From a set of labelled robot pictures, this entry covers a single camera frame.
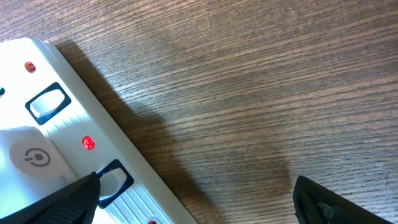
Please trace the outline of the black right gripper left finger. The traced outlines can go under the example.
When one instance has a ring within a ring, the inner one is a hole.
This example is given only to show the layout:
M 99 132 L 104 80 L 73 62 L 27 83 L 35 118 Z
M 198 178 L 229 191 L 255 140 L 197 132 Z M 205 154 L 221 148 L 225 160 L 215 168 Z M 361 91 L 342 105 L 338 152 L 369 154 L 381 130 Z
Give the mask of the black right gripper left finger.
M 2 224 L 92 224 L 100 198 L 96 172 L 1 219 Z

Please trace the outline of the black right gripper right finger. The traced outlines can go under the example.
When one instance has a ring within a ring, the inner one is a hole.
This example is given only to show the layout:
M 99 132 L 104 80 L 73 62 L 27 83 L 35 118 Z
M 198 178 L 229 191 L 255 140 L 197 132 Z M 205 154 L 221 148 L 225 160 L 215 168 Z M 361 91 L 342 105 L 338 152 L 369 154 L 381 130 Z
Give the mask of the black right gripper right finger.
M 392 224 L 305 176 L 296 180 L 293 202 L 300 224 Z

